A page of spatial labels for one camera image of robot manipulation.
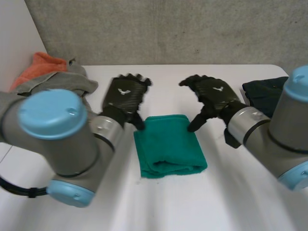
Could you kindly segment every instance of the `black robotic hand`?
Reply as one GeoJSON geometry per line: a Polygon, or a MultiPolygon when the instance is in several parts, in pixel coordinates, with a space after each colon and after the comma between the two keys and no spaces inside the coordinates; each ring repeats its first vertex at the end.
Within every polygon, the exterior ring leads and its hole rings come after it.
{"type": "Polygon", "coordinates": [[[220,117],[220,111],[230,102],[239,98],[223,80],[208,76],[194,75],[183,80],[180,86],[188,86],[204,104],[200,114],[188,126],[188,131],[197,131],[210,118],[220,117]]]}
{"type": "Polygon", "coordinates": [[[133,124],[136,129],[143,130],[144,122],[138,114],[143,95],[152,85],[149,78],[128,74],[113,78],[103,101],[103,112],[100,115],[116,120],[121,126],[125,122],[133,124]]]}

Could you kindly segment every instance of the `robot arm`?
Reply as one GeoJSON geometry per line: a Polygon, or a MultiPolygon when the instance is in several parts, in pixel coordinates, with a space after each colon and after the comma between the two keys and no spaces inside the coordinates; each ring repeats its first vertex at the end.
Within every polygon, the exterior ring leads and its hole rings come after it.
{"type": "Polygon", "coordinates": [[[46,158],[56,173],[47,194],[65,204],[86,207],[121,140],[124,123],[144,129],[137,111],[150,85],[151,81],[140,75],[114,78],[103,101],[103,112],[90,123],[80,98],[70,91],[16,97],[5,108],[1,136],[8,144],[46,158]]]}
{"type": "Polygon", "coordinates": [[[296,69],[289,77],[272,120],[240,103],[220,79],[194,76],[184,81],[182,85],[190,87],[205,105],[189,130],[195,131],[207,119],[219,117],[227,126],[228,145],[237,148],[243,144],[290,190],[308,186],[308,66],[296,69]]]}

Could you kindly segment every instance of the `silver metal band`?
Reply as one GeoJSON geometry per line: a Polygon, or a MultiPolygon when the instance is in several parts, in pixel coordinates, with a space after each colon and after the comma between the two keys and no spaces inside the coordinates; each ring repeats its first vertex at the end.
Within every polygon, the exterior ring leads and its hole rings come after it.
{"type": "Polygon", "coordinates": [[[123,135],[123,128],[114,119],[106,116],[97,116],[90,122],[93,133],[103,136],[116,147],[123,135]]]}
{"type": "Polygon", "coordinates": [[[270,118],[254,107],[245,107],[231,118],[228,131],[239,143],[243,144],[245,134],[250,128],[260,121],[268,119],[270,118]]]}

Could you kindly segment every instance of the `white wall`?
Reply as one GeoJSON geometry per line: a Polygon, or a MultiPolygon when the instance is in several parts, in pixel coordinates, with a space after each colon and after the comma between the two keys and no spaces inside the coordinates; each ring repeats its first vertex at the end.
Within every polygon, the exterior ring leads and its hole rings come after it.
{"type": "Polygon", "coordinates": [[[23,0],[0,0],[0,91],[8,91],[32,54],[45,47],[23,0]]]}

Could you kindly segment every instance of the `black cable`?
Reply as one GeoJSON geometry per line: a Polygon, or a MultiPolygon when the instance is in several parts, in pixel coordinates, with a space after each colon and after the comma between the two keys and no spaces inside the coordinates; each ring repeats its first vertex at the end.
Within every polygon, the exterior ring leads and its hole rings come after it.
{"type": "Polygon", "coordinates": [[[7,182],[1,176],[0,176],[0,187],[15,195],[27,196],[29,198],[36,198],[37,196],[44,196],[47,194],[46,187],[25,189],[7,182]]]}

